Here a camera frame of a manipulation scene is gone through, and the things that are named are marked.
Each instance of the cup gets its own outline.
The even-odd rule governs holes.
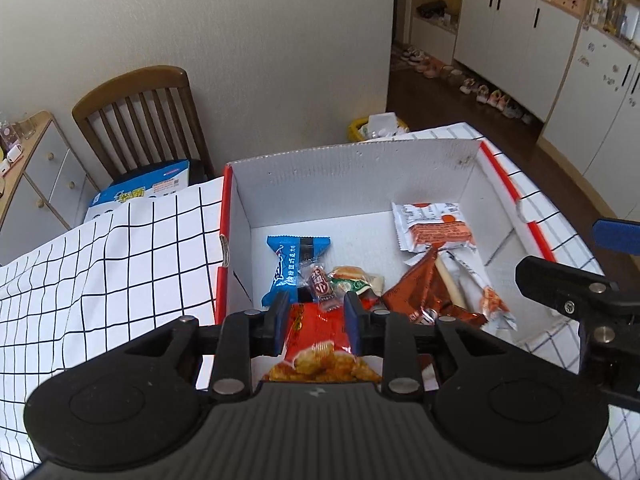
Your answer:
[[[9,153],[6,154],[6,160],[8,160],[10,164],[14,164],[21,156],[22,146],[20,144],[16,144],[9,150]]]

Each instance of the red chip bag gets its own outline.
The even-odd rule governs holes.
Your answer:
[[[381,378],[351,354],[344,327],[344,310],[323,312],[317,303],[291,305],[284,361],[275,365],[265,381],[307,383],[380,382]]]

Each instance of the orange snack package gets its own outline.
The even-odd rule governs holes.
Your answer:
[[[291,305],[285,348],[284,361],[271,368],[263,380],[306,383],[381,381],[366,362],[351,354],[343,308],[324,312],[317,303]]]
[[[475,245],[457,204],[392,203],[392,210],[402,251],[423,253],[432,247],[453,249]]]
[[[482,314],[468,312],[451,302],[449,291],[436,268],[438,251],[431,248],[382,296],[389,310],[406,314],[417,324],[433,324],[440,316],[452,316],[479,327],[486,323]]]

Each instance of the cabinet door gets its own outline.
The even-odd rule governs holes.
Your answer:
[[[454,58],[482,73],[497,0],[462,0]]]
[[[574,46],[579,20],[552,5],[535,1],[529,47],[511,95],[546,121]]]
[[[24,177],[20,179],[8,208],[0,228],[1,265],[66,232],[60,220]]]
[[[637,59],[605,34],[580,31],[560,97],[543,133],[584,174],[613,124]]]
[[[619,218],[640,202],[640,70],[596,157],[584,174]]]
[[[508,94],[517,90],[535,16],[536,0],[497,1],[486,68],[480,73]]]

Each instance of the shoe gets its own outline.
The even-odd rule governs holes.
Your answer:
[[[486,104],[487,99],[489,98],[489,87],[487,85],[482,85],[478,88],[478,95],[476,96],[476,101],[482,104]]]
[[[499,111],[503,112],[510,100],[511,98],[507,94],[502,94],[500,99],[498,99],[498,104],[495,105],[495,107],[498,108]]]
[[[520,108],[516,101],[511,99],[504,107],[502,114],[507,119],[521,119],[524,115],[524,111],[522,111],[522,108]]]
[[[502,92],[500,90],[494,90],[491,92],[491,95],[487,99],[487,104],[493,108],[497,107],[500,98],[502,97]]]
[[[449,79],[447,79],[447,83],[449,83],[453,87],[459,87],[465,83],[466,76],[462,72],[462,70],[458,70],[454,68],[449,74]]]
[[[430,63],[429,56],[425,56],[425,58],[422,60],[422,62],[420,64],[417,64],[417,65],[414,66],[414,70],[418,74],[422,74],[429,68],[429,63]]]
[[[422,63],[425,59],[426,59],[427,55],[421,51],[421,50],[417,50],[416,52],[414,52],[414,54],[409,58],[409,64],[411,66],[416,66],[420,63]]]
[[[453,67],[451,65],[445,65],[442,67],[442,70],[440,70],[440,79],[444,79],[447,80],[449,79],[449,76],[451,75],[451,72],[453,72]]]
[[[425,70],[423,75],[427,79],[435,79],[440,75],[441,70],[442,70],[442,63],[436,59],[432,59],[428,69]]]
[[[478,92],[479,84],[472,77],[465,80],[464,84],[460,87],[460,91],[463,94],[469,95],[471,92]]]

